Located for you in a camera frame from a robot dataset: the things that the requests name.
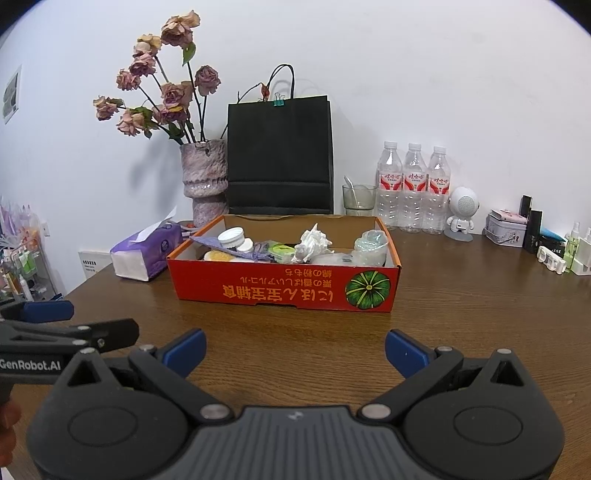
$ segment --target human hand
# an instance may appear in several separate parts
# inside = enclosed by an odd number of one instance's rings
[[[12,428],[21,419],[21,406],[8,400],[0,407],[0,466],[12,462],[12,451],[17,445],[17,435]]]

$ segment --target flower vase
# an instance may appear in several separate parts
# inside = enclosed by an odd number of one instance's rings
[[[193,199],[195,227],[228,213],[228,162],[224,140],[208,140],[180,147],[184,195]]]

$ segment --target red label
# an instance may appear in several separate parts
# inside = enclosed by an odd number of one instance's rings
[[[445,195],[449,192],[449,177],[429,177],[429,191]]]
[[[168,259],[180,299],[389,312],[397,268],[239,264]]]
[[[404,176],[404,190],[408,192],[424,192],[427,175],[423,172],[409,173]]]
[[[385,173],[379,177],[379,187],[382,190],[402,190],[401,173]]]

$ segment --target bottle cap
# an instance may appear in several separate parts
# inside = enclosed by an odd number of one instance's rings
[[[254,244],[250,238],[245,238],[243,243],[236,247],[237,252],[241,252],[243,254],[249,254],[254,250]]]
[[[217,236],[224,248],[234,248],[244,242],[244,230],[240,226],[224,230]]]

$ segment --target cardboard box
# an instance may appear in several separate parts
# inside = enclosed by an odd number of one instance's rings
[[[331,249],[339,252],[353,250],[355,240],[367,230],[385,231],[389,242],[385,266],[209,262],[197,260],[203,257],[207,247],[189,239],[167,259],[178,297],[182,300],[244,305],[293,305],[314,310],[392,310],[401,269],[400,259],[384,224],[375,217],[224,215],[194,235],[218,236],[227,228],[241,226],[245,236],[254,242],[274,240],[297,244],[302,233],[315,223],[333,242]]]

